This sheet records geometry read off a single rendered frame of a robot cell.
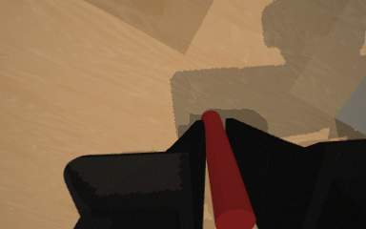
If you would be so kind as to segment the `red peg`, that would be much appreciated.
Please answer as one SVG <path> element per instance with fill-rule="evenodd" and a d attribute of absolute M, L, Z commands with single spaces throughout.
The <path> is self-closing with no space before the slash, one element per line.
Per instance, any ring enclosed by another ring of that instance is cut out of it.
<path fill-rule="evenodd" d="M 206 159 L 216 229 L 253 229 L 256 218 L 220 115 L 207 111 Z"/>

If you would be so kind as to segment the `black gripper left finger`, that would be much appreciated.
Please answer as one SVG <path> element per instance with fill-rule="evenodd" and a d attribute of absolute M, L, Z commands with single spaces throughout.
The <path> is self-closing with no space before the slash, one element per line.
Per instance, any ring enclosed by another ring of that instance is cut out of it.
<path fill-rule="evenodd" d="M 89 208 L 172 206 L 180 229 L 202 229 L 206 134 L 195 123 L 165 152 L 80 156 L 63 179 L 79 217 Z"/>

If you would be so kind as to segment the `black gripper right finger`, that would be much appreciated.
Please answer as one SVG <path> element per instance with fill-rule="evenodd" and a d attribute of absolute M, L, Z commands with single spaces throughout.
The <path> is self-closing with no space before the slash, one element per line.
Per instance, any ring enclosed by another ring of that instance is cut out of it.
<path fill-rule="evenodd" d="M 302 147 L 234 118 L 225 132 L 257 229 L 315 229 L 331 183 L 366 175 L 366 138 Z"/>

